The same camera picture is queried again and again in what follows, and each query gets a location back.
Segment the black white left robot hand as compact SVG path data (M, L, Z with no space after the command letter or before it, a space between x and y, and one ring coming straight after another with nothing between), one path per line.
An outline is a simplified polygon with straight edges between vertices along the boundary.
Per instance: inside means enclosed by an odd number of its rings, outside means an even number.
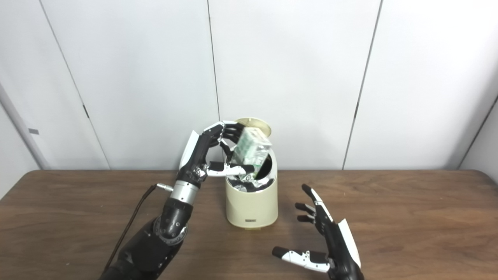
M207 177L235 177L253 174L254 165L232 163L234 152L226 143L226 139L237 144L245 126L238 122L216 122L198 134L193 131L182 154L177 181L183 181L200 187ZM221 147L226 154L223 162L211 161L207 163L208 151L214 147Z

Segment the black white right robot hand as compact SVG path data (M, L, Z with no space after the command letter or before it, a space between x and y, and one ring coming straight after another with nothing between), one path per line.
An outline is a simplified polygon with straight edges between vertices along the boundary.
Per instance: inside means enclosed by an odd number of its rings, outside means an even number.
M299 215L297 220L315 226L325 239L327 252L290 250L276 246L272 249L272 255L304 269L325 273L331 280L363 280L365 277L361 271L359 251L347 220L336 222L313 188L307 184L302 184L301 188L313 204L295 203L296 209L306 212L305 215Z

